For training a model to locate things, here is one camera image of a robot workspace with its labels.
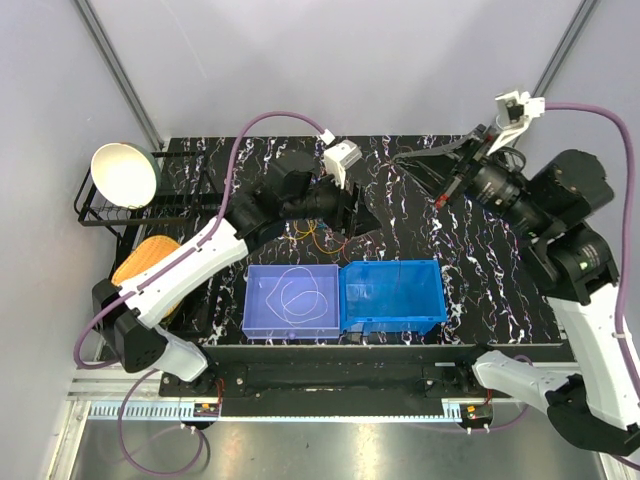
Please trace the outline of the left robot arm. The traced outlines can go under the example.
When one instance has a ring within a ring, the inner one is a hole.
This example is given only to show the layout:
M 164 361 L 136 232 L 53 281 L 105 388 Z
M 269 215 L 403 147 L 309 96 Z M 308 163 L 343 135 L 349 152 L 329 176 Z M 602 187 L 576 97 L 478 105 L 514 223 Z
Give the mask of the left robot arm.
M 97 283 L 93 328 L 116 363 L 128 373 L 159 369 L 193 395 L 208 394 L 216 382 L 210 360 L 200 347 L 164 330 L 161 320 L 205 280 L 281 236 L 288 221 L 321 220 L 345 238 L 378 229 L 361 187 L 346 185 L 348 169 L 361 157 L 332 147 L 322 156 L 325 174 L 316 177 L 310 155 L 285 153 L 177 250 L 119 286 L 108 279 Z

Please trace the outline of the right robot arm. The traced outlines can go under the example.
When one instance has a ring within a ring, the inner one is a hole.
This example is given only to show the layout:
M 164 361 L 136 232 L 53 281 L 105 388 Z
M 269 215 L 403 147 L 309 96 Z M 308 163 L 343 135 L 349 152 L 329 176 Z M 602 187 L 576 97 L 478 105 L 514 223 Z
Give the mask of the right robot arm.
M 614 196 L 593 155 L 557 154 L 532 178 L 508 163 L 510 147 L 478 126 L 444 146 L 400 153 L 393 163 L 438 206 L 466 198 L 506 222 L 520 259 L 563 326 L 579 369 L 544 371 L 479 345 L 457 359 L 454 384 L 466 396 L 505 393 L 544 413 L 575 447 L 626 457 L 639 448 L 639 397 L 613 319 L 621 279 L 607 241 L 588 218 Z

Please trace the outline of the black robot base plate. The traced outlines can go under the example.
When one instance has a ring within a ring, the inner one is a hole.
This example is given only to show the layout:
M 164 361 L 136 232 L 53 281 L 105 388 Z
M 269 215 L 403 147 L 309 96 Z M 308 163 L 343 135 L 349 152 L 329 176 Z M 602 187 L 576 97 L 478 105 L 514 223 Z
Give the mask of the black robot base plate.
M 465 346 L 217 346 L 193 383 L 163 374 L 162 397 L 222 396 L 224 418 L 418 417 L 441 400 L 490 403 L 498 393 L 460 380 Z

